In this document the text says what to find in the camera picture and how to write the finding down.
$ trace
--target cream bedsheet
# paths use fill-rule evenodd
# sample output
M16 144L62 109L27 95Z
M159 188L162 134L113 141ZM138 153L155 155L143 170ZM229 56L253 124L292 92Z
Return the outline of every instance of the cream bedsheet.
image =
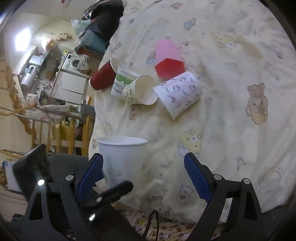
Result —
M287 201L296 176L296 52L283 28L258 0L129 0L110 41L110 57L149 74L158 40L172 39L204 94L176 120L160 101L129 105L96 91L96 138L125 135L149 141L141 188L121 201L162 216L197 222L201 200L184 168L188 152L213 173L249 178L266 212ZM221 221L226 221L230 200Z

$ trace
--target cup rim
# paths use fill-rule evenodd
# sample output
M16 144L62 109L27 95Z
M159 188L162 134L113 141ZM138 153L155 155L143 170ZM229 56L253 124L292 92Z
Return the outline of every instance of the cup rim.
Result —
M138 142L134 143L123 143L123 142L118 142L114 143L111 141L108 141L108 139L116 139L116 138L124 138L126 140L135 140ZM97 139L97 143L102 144L102 145L108 145L108 146L138 146L138 145L144 145L148 143L148 140L138 138L138 137L127 137L127 136L109 136L109 137L100 137Z
M122 65L121 61L116 57L112 57L109 61L110 61L111 68L115 73L117 73L118 67Z
M139 78L142 77L142 76L149 76L151 79L154 80L154 83L155 83L155 85L157 86L157 83L156 83L155 79L154 79L152 76L150 76L150 75L148 75L148 74L142 74L142 75L140 75L139 77L137 77L136 80L134 81L134 82L135 82L135 84L134 84L134 85L135 85L135 89L136 89L137 80L139 80ZM155 101L154 101L153 103L146 104L146 103L144 103L144 102L142 101L141 97L139 97L139 96L137 95L136 91L135 91L135 95L136 95L136 97L138 98L138 100L139 100L140 102L142 102L144 105L153 105L153 104L157 101L157 99L158 99L158 95L155 93Z
M127 73L127 74L129 74L129 75L136 76L137 78L140 76L140 75L137 74L136 72L131 71L131 70L129 70L129 69L126 69L126 68L124 68L123 66L118 66L118 69L120 69L121 71L123 71L123 72L125 72L125 73Z

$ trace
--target wall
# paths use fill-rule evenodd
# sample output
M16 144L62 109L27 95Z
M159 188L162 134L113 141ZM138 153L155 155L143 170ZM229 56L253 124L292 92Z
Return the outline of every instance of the wall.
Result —
M50 17L44 15L23 13L22 9L20 12L15 12L10 18L5 28L4 47L7 65L10 66L12 70L14 70L25 52L15 49L15 38L17 34L29 28L31 36L33 37L33 35L50 20Z
M94 0L27 0L22 8L27 13L41 14L55 17L70 22L73 19L81 19L83 12Z

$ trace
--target screw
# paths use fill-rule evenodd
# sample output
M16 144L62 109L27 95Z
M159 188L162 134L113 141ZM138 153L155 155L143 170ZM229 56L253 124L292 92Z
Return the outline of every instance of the screw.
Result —
M251 181L250 181L249 179L247 179L247 178L244 178L244 183L245 183L245 184L250 184Z
M73 180L73 175L68 175L68 176L66 176L66 180L67 181L72 181Z
M95 217L96 217L96 214L93 213L92 215L89 216L89 220L90 221L93 221L95 219Z
M216 179L216 180L221 180L222 179L222 176L221 175L219 175L219 174L215 174L214 175L214 178Z
M98 197L98 198L96 199L96 202L100 202L100 201L102 201L102 199L103 199L103 197Z

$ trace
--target white paper cup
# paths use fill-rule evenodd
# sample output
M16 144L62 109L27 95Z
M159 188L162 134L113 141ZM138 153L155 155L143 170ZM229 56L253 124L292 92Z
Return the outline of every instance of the white paper cup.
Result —
M158 96L153 90L157 84L150 75L140 75L122 91L123 98L130 104L154 104Z
M104 159L103 173L107 187L129 180L136 188L147 156L148 141L135 137L112 136L98 138L97 142Z
M124 87L131 84L139 75L129 69L118 67L117 74L111 89L111 95L122 98Z
M189 71L153 88L173 120L202 95L197 78Z

